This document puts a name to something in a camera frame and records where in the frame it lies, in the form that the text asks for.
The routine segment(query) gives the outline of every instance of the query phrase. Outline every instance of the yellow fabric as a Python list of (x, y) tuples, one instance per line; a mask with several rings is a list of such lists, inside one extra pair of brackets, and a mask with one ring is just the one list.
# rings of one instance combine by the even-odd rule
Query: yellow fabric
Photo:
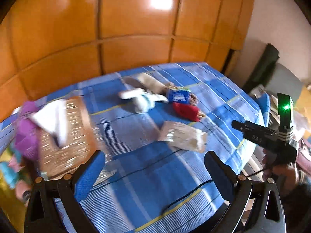
[[(302, 88), (294, 109), (298, 111), (300, 114), (307, 117), (309, 120), (309, 124), (311, 126), (311, 93), (308, 91), (306, 87)], [(304, 137), (305, 138), (310, 137), (310, 133), (306, 131)]]
[[(0, 162), (9, 161), (11, 157), (8, 149), (6, 149), (0, 156)], [(0, 207), (18, 233), (23, 233), (26, 208), (24, 204), (16, 198), (15, 190), (10, 189), (2, 172), (0, 172)]]

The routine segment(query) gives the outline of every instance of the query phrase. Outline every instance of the bedsheet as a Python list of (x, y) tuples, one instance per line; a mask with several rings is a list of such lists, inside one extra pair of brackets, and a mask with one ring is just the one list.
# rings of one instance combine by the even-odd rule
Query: bedsheet
[[(145, 114), (135, 114), (130, 100), (118, 98), (130, 89), (125, 76), (146, 72), (157, 80), (187, 86), (198, 97), (198, 107), (207, 114), (200, 122), (178, 117), (170, 104), (156, 103)], [(156, 141), (164, 121), (178, 121), (208, 133), (205, 152), (213, 150), (235, 173), (243, 169), (255, 145), (231, 128), (232, 120), (265, 125), (267, 104), (262, 110), (227, 77), (206, 63), (168, 63), (107, 74), (71, 85), (36, 101), (42, 106), (58, 98), (83, 96), (91, 120), (104, 136), (117, 173), (95, 186), (81, 205), (100, 232), (189, 232), (223, 203), (214, 183), (167, 209), (210, 175), (204, 167), (205, 153), (176, 150)], [(0, 123), (0, 152), (12, 139), (16, 114)], [(60, 200), (56, 205), (68, 232), (75, 232)]]

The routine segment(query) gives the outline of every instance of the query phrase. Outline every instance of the pink bag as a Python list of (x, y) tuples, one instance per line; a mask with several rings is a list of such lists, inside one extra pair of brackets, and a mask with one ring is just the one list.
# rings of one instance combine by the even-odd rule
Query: pink bag
[(35, 102), (27, 101), (18, 112), (15, 132), (15, 148), (27, 159), (38, 160), (38, 128), (28, 119), (29, 115), (37, 112)]

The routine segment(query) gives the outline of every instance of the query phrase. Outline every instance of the red cloth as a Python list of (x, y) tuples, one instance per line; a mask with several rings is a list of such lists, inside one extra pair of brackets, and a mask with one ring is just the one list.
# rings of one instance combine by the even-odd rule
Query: red cloth
[(197, 115), (199, 108), (196, 106), (173, 102), (173, 109), (177, 114), (186, 119), (194, 122), (198, 122), (200, 120)]

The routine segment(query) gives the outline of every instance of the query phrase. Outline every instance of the human hand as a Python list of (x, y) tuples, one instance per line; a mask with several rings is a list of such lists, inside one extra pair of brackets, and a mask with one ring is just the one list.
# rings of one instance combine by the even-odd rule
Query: human hand
[[(266, 149), (263, 149), (263, 153), (267, 154), (268, 151)], [(268, 156), (265, 155), (262, 159), (264, 168), (266, 167), (267, 162), (268, 162)], [(298, 175), (296, 164), (294, 164), (294, 166), (278, 165), (278, 166), (274, 166), (272, 170), (267, 169), (263, 171), (263, 175), (262, 175), (263, 180), (266, 180), (267, 178), (271, 177), (272, 173), (278, 176), (283, 175), (286, 177), (285, 182), (282, 186), (282, 190), (280, 190), (281, 196), (283, 197), (287, 196), (291, 191), (293, 191), (297, 187), (298, 181), (299, 181), (299, 175)]]

